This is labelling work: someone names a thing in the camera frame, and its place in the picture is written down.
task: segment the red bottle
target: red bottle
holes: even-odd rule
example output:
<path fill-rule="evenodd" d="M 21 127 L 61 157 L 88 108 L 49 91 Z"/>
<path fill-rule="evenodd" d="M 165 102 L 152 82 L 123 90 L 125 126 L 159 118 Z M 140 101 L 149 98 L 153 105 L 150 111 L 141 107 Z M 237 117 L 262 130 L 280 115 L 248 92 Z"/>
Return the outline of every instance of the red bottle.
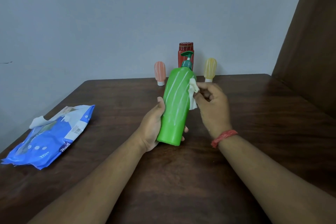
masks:
<path fill-rule="evenodd" d="M 178 49 L 178 67 L 181 67 L 182 62 L 184 60 L 187 60 L 188 57 L 181 56 L 181 53 L 186 52 L 186 51 L 194 52 L 194 43 L 193 42 L 180 43 L 180 47 Z M 192 63 L 191 70 L 193 70 L 193 68 L 194 68 L 194 54 L 191 56 L 190 61 Z"/>

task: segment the wooden table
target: wooden table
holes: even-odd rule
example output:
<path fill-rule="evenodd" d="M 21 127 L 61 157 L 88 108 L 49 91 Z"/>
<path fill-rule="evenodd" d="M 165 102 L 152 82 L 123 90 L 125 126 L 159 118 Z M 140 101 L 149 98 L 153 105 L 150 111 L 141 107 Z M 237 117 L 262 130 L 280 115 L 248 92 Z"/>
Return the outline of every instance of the wooden table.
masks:
<path fill-rule="evenodd" d="M 217 76 L 233 127 L 290 171 L 336 197 L 336 121 L 266 74 Z M 1 223 L 26 223 L 121 145 L 163 96 L 153 78 L 90 80 L 59 103 L 95 104 L 82 135 L 49 167 L 0 165 Z M 270 223 L 217 149 L 199 109 L 179 147 L 159 144 L 140 160 L 107 223 Z M 0 155 L 8 152 L 27 132 Z"/>

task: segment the teal pump cap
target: teal pump cap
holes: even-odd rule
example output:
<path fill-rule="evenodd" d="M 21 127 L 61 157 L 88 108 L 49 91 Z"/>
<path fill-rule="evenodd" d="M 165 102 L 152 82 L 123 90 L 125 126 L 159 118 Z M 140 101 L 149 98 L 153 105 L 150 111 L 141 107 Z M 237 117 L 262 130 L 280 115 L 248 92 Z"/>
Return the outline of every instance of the teal pump cap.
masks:
<path fill-rule="evenodd" d="M 181 53 L 181 56 L 186 56 L 188 57 L 187 60 L 183 61 L 182 62 L 182 65 L 181 67 L 188 67 L 188 68 L 192 68 L 193 67 L 193 64 L 191 63 L 190 59 L 191 59 L 191 56 L 193 55 L 194 53 L 192 51 L 186 51 L 186 52 L 182 52 Z"/>

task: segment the barcode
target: barcode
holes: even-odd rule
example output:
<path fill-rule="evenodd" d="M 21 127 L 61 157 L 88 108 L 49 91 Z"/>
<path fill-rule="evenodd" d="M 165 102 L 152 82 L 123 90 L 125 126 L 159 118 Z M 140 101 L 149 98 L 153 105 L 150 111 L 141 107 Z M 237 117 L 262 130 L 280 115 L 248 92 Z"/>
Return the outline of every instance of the barcode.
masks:
<path fill-rule="evenodd" d="M 71 130 L 71 132 L 73 132 L 73 133 L 76 133 L 76 134 L 80 134 L 80 133 L 82 133 L 82 129 L 80 128 L 80 127 L 78 127 L 78 126 L 75 126 L 72 130 Z"/>

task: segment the wet wipes package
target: wet wipes package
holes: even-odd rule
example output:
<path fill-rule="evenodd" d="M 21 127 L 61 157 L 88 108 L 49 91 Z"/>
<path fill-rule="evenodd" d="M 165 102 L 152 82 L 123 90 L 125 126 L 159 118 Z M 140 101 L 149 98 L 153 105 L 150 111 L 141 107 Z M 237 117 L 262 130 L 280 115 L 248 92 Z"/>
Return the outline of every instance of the wet wipes package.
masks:
<path fill-rule="evenodd" d="M 83 132 L 94 105 L 66 106 L 50 120 L 35 118 L 27 138 L 3 159 L 2 164 L 49 166 Z"/>

